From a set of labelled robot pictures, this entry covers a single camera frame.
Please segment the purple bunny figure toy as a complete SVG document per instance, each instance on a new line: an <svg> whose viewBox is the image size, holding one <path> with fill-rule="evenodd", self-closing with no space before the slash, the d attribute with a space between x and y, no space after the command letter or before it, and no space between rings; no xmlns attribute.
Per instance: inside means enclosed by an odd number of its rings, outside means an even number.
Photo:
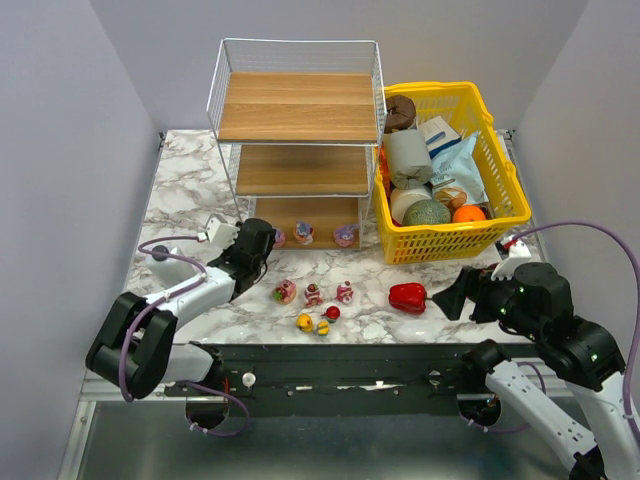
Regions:
<svg viewBox="0 0 640 480"><path fill-rule="evenodd" d="M358 224L347 224L336 228L333 232L333 240L341 248L348 248L356 241Z"/></svg>

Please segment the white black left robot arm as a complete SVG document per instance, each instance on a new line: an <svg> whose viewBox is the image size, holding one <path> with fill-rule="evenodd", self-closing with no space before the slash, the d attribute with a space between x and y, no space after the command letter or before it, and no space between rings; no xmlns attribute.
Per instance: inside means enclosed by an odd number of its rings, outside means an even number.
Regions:
<svg viewBox="0 0 640 480"><path fill-rule="evenodd" d="M220 255L202 265L184 255L157 250L155 240L139 245L139 252L145 255L184 262L194 270L157 293L120 294L89 347L86 368L117 386L127 402L147 397L162 383L197 383L212 374L215 354L202 345L177 344L175 334L260 281L276 231L257 218L229 224L211 217L205 231L193 239L215 245Z"/></svg>

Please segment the purple bunny donut toy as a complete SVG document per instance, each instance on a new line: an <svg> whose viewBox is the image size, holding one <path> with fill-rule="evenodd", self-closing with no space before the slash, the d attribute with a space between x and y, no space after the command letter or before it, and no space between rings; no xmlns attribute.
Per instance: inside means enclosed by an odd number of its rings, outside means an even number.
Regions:
<svg viewBox="0 0 640 480"><path fill-rule="evenodd" d="M297 221L294 228L294 238L301 245L310 245L314 241L312 225L306 221Z"/></svg>

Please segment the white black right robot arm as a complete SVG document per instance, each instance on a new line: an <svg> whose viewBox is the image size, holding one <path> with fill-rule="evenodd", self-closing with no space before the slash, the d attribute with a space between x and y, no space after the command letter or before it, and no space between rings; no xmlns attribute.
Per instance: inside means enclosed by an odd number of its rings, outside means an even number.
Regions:
<svg viewBox="0 0 640 480"><path fill-rule="evenodd" d="M582 426L521 373L492 340L463 357L466 383L477 382L511 404L543 437L573 479L636 479L639 442L624 404L626 365L613 336L574 313L569 282L548 263L520 265L509 279L489 269L465 267L433 302L450 320L474 302L476 323L497 322L534 344L538 357L563 380L588 424Z"/></svg>

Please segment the purple bunny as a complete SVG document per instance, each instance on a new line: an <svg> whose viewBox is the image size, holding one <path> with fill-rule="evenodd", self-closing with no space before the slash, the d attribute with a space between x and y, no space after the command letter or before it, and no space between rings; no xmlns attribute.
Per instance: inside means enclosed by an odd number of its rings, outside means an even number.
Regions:
<svg viewBox="0 0 640 480"><path fill-rule="evenodd" d="M281 229L276 229L275 230L275 239L274 239L273 248L274 249L279 249L279 248L283 247L285 243L286 243L286 234L285 234L285 232L283 230L281 230Z"/></svg>

